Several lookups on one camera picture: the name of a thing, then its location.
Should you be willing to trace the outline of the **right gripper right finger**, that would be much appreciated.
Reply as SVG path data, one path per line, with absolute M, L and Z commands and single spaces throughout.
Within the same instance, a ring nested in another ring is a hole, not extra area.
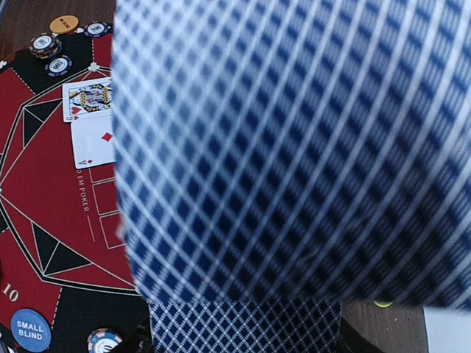
M 366 340 L 348 323 L 341 323 L 340 326 L 340 352 L 383 353 L 382 350 Z

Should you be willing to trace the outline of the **blue small blind button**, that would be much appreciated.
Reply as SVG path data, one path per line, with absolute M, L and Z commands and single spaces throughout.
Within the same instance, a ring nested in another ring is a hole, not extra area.
M 11 319 L 11 329 L 19 345 L 30 352 L 46 351 L 52 341 L 48 321 L 31 309 L 18 310 Z

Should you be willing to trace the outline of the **stack of poker chips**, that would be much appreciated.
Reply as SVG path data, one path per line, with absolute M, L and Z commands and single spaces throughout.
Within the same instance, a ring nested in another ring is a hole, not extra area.
M 122 342 L 121 336 L 113 329 L 95 329 L 88 336 L 89 353 L 108 353 Z

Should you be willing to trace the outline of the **poker chip stack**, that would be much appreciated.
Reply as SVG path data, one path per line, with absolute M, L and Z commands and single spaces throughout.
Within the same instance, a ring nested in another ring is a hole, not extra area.
M 69 56 L 60 55 L 45 65 L 45 71 L 51 77 L 64 76 L 71 70 L 72 65 L 73 61 Z
M 93 21 L 84 27 L 84 34 L 89 38 L 101 38 L 110 32 L 110 25 L 102 21 Z
M 54 35 L 48 33 L 33 37 L 29 42 L 29 51 L 38 59 L 51 59 L 58 55 L 61 50 L 62 42 Z

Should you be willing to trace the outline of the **orange big blind button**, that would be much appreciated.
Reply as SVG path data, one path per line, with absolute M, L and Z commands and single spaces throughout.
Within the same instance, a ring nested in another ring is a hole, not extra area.
M 49 29 L 57 35 L 73 32 L 79 26 L 79 19 L 74 15 L 61 15 L 49 24 Z

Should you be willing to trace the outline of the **grey card deck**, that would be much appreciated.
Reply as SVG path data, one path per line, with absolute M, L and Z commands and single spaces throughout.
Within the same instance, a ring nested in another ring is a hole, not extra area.
M 118 1 L 142 352 L 334 352 L 347 300 L 470 309 L 468 1 Z

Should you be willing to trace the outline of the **queen of hearts card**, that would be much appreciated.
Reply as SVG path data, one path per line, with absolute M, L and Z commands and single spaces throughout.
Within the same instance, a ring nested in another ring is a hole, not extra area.
M 111 78 L 89 79 L 62 86 L 63 121 L 111 115 L 113 84 Z

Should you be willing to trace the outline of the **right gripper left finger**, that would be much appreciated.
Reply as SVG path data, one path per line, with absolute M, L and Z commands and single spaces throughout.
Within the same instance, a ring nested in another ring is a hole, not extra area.
M 118 353 L 153 353 L 152 336 L 149 323 L 139 325 L 136 330 L 119 345 Z

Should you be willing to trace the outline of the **ace of diamonds card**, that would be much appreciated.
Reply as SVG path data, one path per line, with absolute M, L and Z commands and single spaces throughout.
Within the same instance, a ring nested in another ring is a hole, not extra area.
M 71 141 L 77 169 L 92 168 L 116 161 L 110 115 L 72 122 Z

